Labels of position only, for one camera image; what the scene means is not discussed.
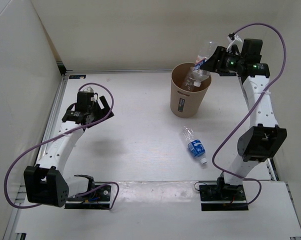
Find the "clear plastic bottle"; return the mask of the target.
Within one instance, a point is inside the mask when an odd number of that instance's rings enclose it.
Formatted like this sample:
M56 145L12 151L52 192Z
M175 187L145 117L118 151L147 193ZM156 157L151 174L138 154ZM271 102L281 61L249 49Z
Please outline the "clear plastic bottle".
M192 66L187 72L180 88L185 91L192 92L195 89L195 81L197 79L198 79L198 72L194 70L194 67Z

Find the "clear bottle with blue label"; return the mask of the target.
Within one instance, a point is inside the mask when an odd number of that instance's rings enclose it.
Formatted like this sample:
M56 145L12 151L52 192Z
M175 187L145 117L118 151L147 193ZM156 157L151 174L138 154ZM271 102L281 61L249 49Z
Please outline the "clear bottle with blue label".
M205 165L207 163L206 149L195 132L190 127L184 126L181 135L192 158L202 166Z

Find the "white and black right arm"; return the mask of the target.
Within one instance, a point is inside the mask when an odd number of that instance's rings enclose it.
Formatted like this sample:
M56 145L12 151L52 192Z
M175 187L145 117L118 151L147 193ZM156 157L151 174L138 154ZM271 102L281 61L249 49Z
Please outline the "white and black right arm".
M235 73L248 108L249 129L237 141L237 156L217 179L215 195L228 199L240 191L243 180L259 164L275 156L287 137L287 130L278 125L270 91L270 70L261 62L263 42L245 39L242 50L236 44L217 46L200 69L219 75Z

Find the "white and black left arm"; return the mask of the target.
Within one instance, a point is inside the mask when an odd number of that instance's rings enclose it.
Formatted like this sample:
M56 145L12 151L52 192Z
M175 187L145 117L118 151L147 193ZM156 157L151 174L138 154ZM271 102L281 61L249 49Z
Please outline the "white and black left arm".
M30 203L63 207L70 198L92 199L96 194L92 176L77 174L65 179L63 172L67 160L79 138L90 124L103 117L111 118L110 106L104 96L98 96L91 87L77 93L62 117L59 133L35 166L27 166L23 177Z

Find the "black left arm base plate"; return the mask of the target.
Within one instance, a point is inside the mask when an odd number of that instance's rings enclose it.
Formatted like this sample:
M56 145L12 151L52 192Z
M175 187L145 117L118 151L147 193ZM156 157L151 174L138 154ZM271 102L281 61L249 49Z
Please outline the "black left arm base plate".
M107 210L111 203L111 184L107 184L88 195L69 197L64 209L70 210Z

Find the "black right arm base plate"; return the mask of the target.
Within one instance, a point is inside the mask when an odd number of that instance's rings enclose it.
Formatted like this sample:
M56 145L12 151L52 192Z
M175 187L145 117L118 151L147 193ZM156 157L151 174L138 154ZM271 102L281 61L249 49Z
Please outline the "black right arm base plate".
M199 194L202 212L248 211L247 198L242 185L236 191L218 192L217 184L197 181L194 190Z

